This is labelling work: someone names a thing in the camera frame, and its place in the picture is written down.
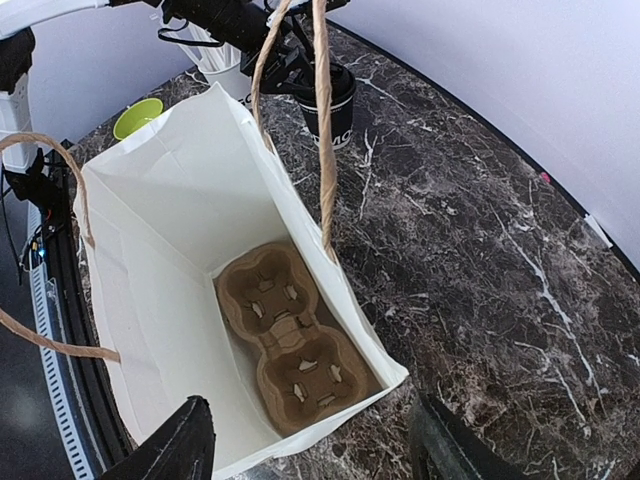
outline rope handle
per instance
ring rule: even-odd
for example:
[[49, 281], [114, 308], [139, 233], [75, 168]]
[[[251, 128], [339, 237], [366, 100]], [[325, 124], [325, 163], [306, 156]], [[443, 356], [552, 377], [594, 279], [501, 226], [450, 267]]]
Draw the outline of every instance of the rope handle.
[[[56, 152], [58, 152], [65, 163], [69, 166], [73, 175], [76, 177], [76, 181], [78, 183], [78, 194], [80, 195], [80, 199], [82, 201], [83, 208], [83, 220], [85, 225], [87, 226], [87, 232], [83, 235], [85, 242], [91, 247], [95, 248], [95, 240], [93, 238], [93, 234], [91, 233], [91, 225], [89, 224], [89, 205], [87, 201], [87, 187], [84, 181], [84, 177], [82, 176], [82, 172], [80, 168], [76, 164], [75, 160], [71, 156], [71, 154], [58, 142], [53, 140], [52, 138], [42, 135], [40, 133], [14, 133], [9, 135], [8, 137], [0, 140], [0, 153], [2, 153], [7, 148], [17, 145], [19, 143], [43, 143], [53, 148]], [[20, 324], [16, 319], [14, 319], [11, 315], [0, 308], [0, 324], [5, 326], [10, 332], [15, 335], [25, 339], [26, 341], [33, 343], [34, 345], [38, 345], [40, 347], [49, 348], [58, 353], [62, 353], [64, 355], [69, 355], [71, 357], [82, 357], [82, 358], [100, 358], [103, 360], [111, 360], [113, 362], [120, 363], [120, 354], [118, 352], [114, 352], [113, 350], [109, 350], [108, 348], [102, 347], [81, 347], [76, 345], [68, 345], [66, 343], [56, 342], [49, 338], [43, 337], [42, 335], [37, 334], [33, 330], [25, 327]]]
[[[335, 209], [336, 194], [338, 190], [338, 171], [336, 168], [336, 156], [333, 151], [331, 139], [331, 73], [329, 59], [329, 34], [327, 30], [326, 12], [327, 0], [313, 1], [313, 46], [316, 52], [316, 104], [318, 106], [318, 125], [320, 130], [320, 211], [322, 214], [322, 244], [329, 258], [337, 263], [338, 259], [331, 246], [331, 227]], [[291, 5], [291, 0], [282, 0], [274, 13], [271, 30], [260, 50], [253, 83], [251, 85], [251, 97], [253, 98], [253, 116], [258, 125], [266, 147], [274, 153], [273, 141], [265, 132], [260, 112], [260, 81], [269, 53], [278, 36], [280, 25]]]

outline green bowl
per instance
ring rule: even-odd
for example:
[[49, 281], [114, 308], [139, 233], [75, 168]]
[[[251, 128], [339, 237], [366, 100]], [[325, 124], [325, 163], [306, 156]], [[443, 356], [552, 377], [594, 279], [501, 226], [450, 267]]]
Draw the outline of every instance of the green bowl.
[[124, 140], [154, 118], [159, 117], [162, 110], [164, 110], [164, 104], [158, 98], [147, 98], [131, 105], [126, 112], [120, 115], [113, 127], [113, 136], [117, 140]]

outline marble table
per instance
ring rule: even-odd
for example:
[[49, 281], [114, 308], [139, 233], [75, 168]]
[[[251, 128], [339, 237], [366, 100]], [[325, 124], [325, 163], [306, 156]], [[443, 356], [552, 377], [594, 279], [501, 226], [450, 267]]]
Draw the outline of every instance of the marble table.
[[[532, 479], [620, 479], [640, 456], [640, 289], [570, 204], [451, 97], [335, 29], [358, 78], [338, 153], [336, 250], [401, 388], [314, 448], [239, 479], [409, 479], [408, 411], [438, 395]], [[207, 88], [187, 72], [149, 93]], [[269, 131], [319, 218], [316, 149], [294, 101]], [[114, 119], [75, 148], [115, 143]]]

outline white cup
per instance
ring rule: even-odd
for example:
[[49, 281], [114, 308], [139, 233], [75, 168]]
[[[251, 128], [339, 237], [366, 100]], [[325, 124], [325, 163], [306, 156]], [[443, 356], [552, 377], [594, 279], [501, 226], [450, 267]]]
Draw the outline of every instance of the white cup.
[[231, 97], [251, 109], [251, 78], [240, 72], [240, 63], [217, 72], [206, 72], [200, 69], [200, 73], [204, 75], [209, 85], [219, 83]]

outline countertop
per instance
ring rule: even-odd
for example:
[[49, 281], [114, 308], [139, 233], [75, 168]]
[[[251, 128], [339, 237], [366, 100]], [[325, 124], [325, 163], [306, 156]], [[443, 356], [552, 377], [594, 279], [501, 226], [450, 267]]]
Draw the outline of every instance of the countertop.
[[[237, 478], [409, 479], [416, 389], [437, 394], [533, 479], [623, 478], [640, 456], [633, 277], [452, 98], [333, 28], [331, 43], [358, 78], [353, 140], [337, 153], [335, 248], [411, 378], [312, 449]], [[149, 96], [171, 106], [206, 88], [187, 72]], [[317, 152], [297, 105], [269, 97], [264, 114], [319, 218]], [[78, 161], [115, 143], [115, 118], [74, 148]]]

